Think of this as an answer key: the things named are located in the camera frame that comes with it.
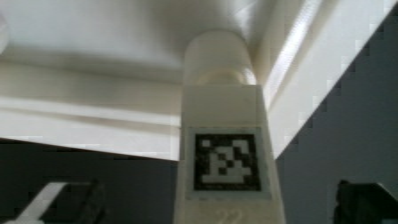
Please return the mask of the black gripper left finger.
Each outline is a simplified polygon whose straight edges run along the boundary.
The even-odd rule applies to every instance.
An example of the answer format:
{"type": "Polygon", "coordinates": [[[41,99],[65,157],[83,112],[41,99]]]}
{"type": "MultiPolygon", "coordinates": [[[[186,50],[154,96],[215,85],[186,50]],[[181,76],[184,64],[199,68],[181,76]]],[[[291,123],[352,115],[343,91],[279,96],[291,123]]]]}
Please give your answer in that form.
{"type": "Polygon", "coordinates": [[[105,216],[99,182],[49,182],[10,224],[101,224],[105,216]]]}

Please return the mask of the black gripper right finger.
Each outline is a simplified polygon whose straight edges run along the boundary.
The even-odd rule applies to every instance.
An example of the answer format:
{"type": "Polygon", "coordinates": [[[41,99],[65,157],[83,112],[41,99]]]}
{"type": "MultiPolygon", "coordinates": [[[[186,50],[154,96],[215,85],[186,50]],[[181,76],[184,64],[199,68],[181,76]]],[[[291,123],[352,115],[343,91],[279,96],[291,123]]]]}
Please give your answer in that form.
{"type": "Polygon", "coordinates": [[[339,181],[332,224],[398,224],[398,198],[382,184],[339,181]]]}

